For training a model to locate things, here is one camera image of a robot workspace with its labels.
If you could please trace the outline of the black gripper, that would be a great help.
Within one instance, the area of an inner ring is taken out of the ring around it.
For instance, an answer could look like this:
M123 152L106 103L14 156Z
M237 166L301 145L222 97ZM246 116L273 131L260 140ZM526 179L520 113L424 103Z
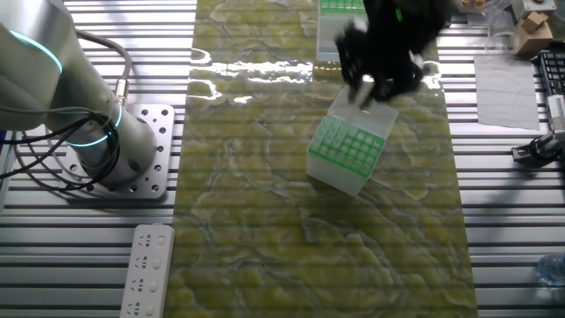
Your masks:
M422 54L451 21L445 0L365 0L365 28L350 21L335 37L348 102L362 111L416 90L424 72L412 58ZM361 102L363 77L373 88Z

